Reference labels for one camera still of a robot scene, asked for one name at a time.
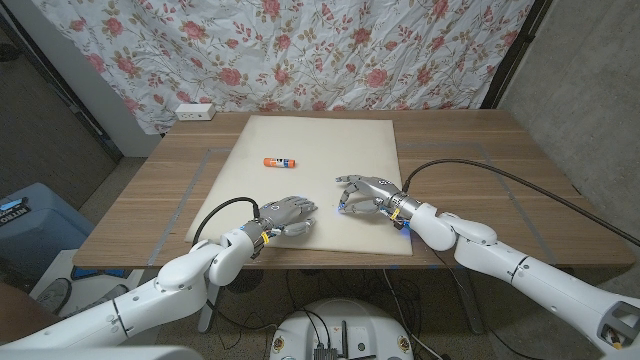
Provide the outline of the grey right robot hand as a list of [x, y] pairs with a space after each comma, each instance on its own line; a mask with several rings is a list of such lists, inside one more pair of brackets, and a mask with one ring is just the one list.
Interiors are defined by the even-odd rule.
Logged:
[[[345, 175], [335, 179], [337, 183], [347, 183], [339, 199], [338, 211], [342, 214], [374, 214], [382, 209], [395, 210], [406, 194], [389, 180], [362, 175]], [[360, 193], [365, 200], [348, 204], [350, 196]]]

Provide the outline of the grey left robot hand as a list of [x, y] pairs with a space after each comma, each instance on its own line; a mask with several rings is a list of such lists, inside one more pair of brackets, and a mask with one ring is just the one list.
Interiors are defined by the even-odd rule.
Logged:
[[259, 219], [268, 231], [296, 237], [307, 233], [315, 224], [310, 214], [316, 209], [316, 204], [307, 198], [289, 196], [263, 206]]

